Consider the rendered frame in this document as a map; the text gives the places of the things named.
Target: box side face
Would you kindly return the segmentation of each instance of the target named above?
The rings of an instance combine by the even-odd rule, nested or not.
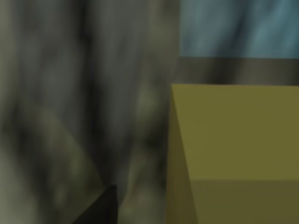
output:
[[[197,224],[173,100],[171,101],[167,166],[166,224]]]
[[[193,180],[299,180],[299,88],[175,85]]]
[[[298,181],[195,181],[200,224],[299,223]]]

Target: yellow box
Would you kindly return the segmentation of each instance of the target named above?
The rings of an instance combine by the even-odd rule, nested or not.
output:
[[[172,86],[166,224],[299,224],[299,87]]]

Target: black pointed object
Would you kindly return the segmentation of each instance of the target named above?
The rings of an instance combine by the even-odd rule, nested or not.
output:
[[[118,201],[116,186],[105,192],[73,224],[117,224]]]

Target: box top surface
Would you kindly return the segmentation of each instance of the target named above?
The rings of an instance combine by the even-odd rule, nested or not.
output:
[[[299,88],[172,86],[192,180],[299,180]]]

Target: blue rectangle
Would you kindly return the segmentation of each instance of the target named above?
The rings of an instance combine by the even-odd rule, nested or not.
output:
[[[181,0],[180,56],[299,58],[299,0]]]

